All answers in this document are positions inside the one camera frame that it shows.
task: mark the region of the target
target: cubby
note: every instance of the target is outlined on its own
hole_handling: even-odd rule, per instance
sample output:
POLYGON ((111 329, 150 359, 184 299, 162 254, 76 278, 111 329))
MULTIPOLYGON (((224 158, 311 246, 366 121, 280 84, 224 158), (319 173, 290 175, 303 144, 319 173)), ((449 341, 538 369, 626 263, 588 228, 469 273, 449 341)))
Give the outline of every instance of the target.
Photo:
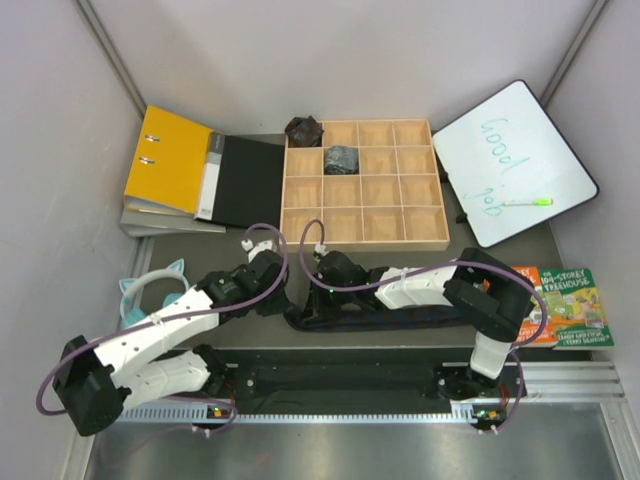
MULTIPOLYGON (((296 249, 313 219, 325 225, 332 248, 445 250, 449 230, 429 122, 350 120, 321 122, 321 145, 285 151, 281 228, 296 249), (325 175, 329 147, 358 149, 359 170, 325 175)), ((306 245, 319 241, 314 226, 306 245)))

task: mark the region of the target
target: gray table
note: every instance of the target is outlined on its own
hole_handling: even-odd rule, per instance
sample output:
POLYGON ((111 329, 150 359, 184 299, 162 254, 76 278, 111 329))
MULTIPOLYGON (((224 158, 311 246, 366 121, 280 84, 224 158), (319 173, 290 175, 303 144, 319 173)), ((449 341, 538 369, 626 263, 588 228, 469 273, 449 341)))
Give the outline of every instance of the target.
MULTIPOLYGON (((451 244, 443 252, 367 252, 350 253, 349 257, 365 268, 376 266, 420 267, 450 260, 460 255, 465 247, 477 246, 468 225, 458 225, 454 218, 459 206, 450 185, 443 189, 451 244)), ((149 269, 164 268, 178 258, 186 262, 185 274, 195 282, 211 270, 231 270, 246 262, 240 247, 242 230, 229 230, 226 234, 182 234, 160 236, 155 239, 149 269)), ((508 265, 535 265, 543 268, 561 267, 558 250, 548 224, 541 224, 513 237, 487 252, 508 265)), ((309 282, 298 264, 291 258, 290 280, 287 295, 303 306, 308 294, 309 282)), ((176 291, 170 281, 155 282, 145 290, 142 307, 145 311, 157 310, 164 297, 176 291)), ((220 328, 194 337, 189 345, 210 343, 220 348, 313 348, 313 347, 464 347, 473 346, 475 330, 472 327, 455 327, 433 330, 305 333, 293 330, 281 316, 259 317, 249 314, 235 319, 220 328)))

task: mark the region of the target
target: wall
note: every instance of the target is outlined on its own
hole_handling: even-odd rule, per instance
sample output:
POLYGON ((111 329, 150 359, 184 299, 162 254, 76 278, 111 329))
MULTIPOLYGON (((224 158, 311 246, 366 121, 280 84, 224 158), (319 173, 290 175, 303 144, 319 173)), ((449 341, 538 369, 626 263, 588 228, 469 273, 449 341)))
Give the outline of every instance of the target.
POLYGON ((140 120, 68 0, 3 2, 0 65, 0 477, 52 479, 74 429, 34 398, 67 340, 114 325, 140 120))
POLYGON ((568 266, 591 267, 616 347, 611 355, 640 421, 640 2, 611 3, 550 114, 599 182, 593 202, 553 222, 568 266))
POLYGON ((93 0, 145 101, 229 133, 294 115, 427 116, 541 94, 591 1, 93 0))

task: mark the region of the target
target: headphones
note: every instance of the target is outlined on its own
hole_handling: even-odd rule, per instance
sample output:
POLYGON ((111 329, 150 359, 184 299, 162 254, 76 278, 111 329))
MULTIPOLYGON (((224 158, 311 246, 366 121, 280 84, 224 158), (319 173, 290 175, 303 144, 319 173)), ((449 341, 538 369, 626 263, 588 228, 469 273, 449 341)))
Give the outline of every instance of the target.
MULTIPOLYGON (((184 291, 189 290, 189 282, 186 277, 183 275, 184 272, 184 259, 176 260, 167 268, 160 270, 153 270, 151 272, 145 273, 140 278, 123 278, 118 282, 120 285, 120 290, 122 291, 122 300, 120 300, 120 319, 122 322, 122 328, 129 328, 132 325, 135 325, 140 320, 147 318, 147 314, 138 307, 131 308, 127 311, 133 304, 133 299, 136 294, 142 290, 142 288, 156 280, 160 280, 161 278, 173 278, 175 280, 180 280, 184 285, 184 291)), ((177 301, 180 297, 182 297, 183 293, 170 293, 164 299, 162 303, 162 308, 170 305, 171 303, 177 301)))

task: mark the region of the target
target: green marker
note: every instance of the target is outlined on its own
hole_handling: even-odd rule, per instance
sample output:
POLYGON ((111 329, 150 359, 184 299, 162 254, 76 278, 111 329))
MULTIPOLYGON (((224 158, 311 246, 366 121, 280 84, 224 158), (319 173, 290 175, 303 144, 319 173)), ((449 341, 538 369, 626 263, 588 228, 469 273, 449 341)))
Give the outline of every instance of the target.
POLYGON ((537 198, 528 202, 522 200, 502 202, 503 207, 548 207, 549 205, 553 205, 553 198, 537 198))

